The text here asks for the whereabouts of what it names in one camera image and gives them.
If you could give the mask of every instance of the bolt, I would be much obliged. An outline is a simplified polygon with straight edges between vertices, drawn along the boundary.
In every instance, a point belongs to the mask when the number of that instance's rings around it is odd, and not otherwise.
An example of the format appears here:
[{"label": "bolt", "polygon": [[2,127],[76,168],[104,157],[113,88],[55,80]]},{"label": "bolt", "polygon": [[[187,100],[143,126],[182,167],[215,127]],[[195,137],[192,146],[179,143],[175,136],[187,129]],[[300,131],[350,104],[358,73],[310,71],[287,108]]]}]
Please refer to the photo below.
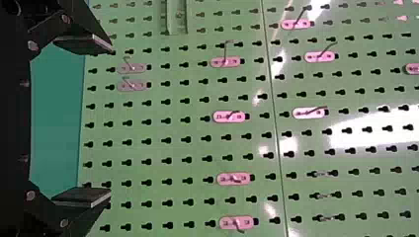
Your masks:
[{"label": "bolt", "polygon": [[19,85],[22,87],[29,87],[31,83],[28,80],[23,80],[19,83]]},{"label": "bolt", "polygon": [[61,228],[64,228],[67,225],[68,225],[68,219],[62,219],[61,222],[59,222],[59,226]]},{"label": "bolt", "polygon": [[28,163],[29,155],[22,155],[21,158],[18,161]]},{"label": "bolt", "polygon": [[29,200],[29,201],[35,199],[36,196],[37,196],[37,194],[34,191],[27,192],[27,200]]},{"label": "bolt", "polygon": [[38,44],[35,43],[32,40],[29,40],[28,41],[28,49],[31,50],[31,51],[38,51],[38,50],[40,50],[40,48],[38,47]]},{"label": "bolt", "polygon": [[70,18],[66,15],[62,15],[61,19],[65,24],[70,24],[70,22],[71,22]]}]

